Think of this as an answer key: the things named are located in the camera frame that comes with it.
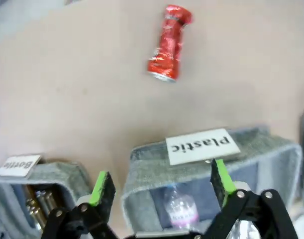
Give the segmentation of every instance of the screw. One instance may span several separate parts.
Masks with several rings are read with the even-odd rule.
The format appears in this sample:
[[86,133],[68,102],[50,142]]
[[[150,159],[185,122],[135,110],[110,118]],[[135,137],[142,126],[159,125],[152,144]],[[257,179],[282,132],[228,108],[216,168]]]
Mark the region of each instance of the screw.
[[245,193],[242,192],[242,191],[239,191],[239,192],[237,192],[237,196],[238,196],[239,198],[243,198],[243,197],[245,196]]
[[266,192],[265,193],[266,198],[272,198],[272,193],[271,192]]
[[88,209],[87,205],[82,205],[81,206],[81,212],[85,212]]
[[60,217],[61,215],[62,215],[62,211],[60,211],[60,210],[57,211],[56,216],[57,216],[57,217]]

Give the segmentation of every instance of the plastic bottle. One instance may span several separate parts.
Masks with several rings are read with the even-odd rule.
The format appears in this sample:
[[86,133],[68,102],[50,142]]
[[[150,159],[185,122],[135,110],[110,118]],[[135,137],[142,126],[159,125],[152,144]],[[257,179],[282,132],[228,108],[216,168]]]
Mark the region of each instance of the plastic bottle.
[[199,221],[192,196],[184,193],[183,185],[171,185],[165,190],[164,205],[175,228],[191,229]]

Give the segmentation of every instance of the can bottom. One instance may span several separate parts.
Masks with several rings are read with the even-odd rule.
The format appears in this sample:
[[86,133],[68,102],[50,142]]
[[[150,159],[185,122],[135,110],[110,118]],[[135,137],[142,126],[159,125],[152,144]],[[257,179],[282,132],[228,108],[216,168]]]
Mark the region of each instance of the can bottom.
[[168,76],[165,76],[165,75],[162,75],[160,73],[156,73],[156,72],[152,72],[152,71],[149,71],[150,74],[152,74],[155,78],[161,80],[161,81],[165,81],[165,82],[168,82],[168,83],[175,83],[175,79],[173,78],[170,78]]

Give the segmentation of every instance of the green tape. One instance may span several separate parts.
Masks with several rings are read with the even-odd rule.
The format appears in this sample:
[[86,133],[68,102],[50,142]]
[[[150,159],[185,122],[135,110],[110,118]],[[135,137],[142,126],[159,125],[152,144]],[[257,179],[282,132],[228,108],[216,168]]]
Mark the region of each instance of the green tape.
[[94,189],[92,191],[91,198],[89,200],[89,204],[91,206],[95,207],[100,203],[106,177],[107,177],[107,172],[105,171],[100,172],[96,185],[94,186]]
[[232,194],[233,192],[235,192],[237,190],[237,188],[236,188],[235,184],[233,183],[233,181],[227,171],[226,165],[223,163],[223,160],[222,159],[216,160],[216,164],[217,164],[218,173],[219,173],[219,176],[221,179],[221,183],[222,183],[223,189],[225,191],[225,197],[224,197],[223,204],[222,204],[223,206],[225,206],[227,203],[228,196],[230,194]]

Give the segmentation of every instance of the crushed red can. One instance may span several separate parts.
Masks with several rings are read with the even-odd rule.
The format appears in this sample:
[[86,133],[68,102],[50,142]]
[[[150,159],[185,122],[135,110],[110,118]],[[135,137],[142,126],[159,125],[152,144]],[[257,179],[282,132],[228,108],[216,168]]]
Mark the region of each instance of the crushed red can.
[[176,82],[184,26],[192,22],[192,13],[177,5],[168,5],[164,13],[162,34],[154,56],[148,61],[147,71],[157,79]]

